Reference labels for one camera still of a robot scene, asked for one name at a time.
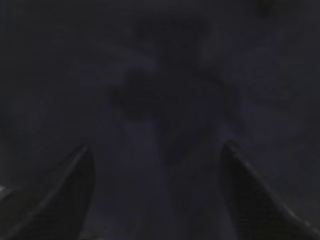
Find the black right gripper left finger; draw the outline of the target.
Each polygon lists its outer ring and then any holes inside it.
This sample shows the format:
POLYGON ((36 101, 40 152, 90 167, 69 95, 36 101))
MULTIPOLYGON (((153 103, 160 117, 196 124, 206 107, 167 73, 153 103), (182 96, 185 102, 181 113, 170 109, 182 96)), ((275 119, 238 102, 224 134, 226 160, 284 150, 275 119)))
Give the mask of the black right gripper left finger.
POLYGON ((80 145, 36 181, 0 187, 2 240, 76 240, 96 181, 91 149, 80 145))

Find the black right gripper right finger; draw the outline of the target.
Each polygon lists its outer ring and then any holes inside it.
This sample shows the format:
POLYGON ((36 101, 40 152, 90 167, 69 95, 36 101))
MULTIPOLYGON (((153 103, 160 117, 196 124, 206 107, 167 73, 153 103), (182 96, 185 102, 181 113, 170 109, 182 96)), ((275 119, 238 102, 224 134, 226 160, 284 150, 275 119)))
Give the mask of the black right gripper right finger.
POLYGON ((244 160, 240 147, 223 144, 219 183, 239 240, 318 240, 320 230, 298 217, 244 160))

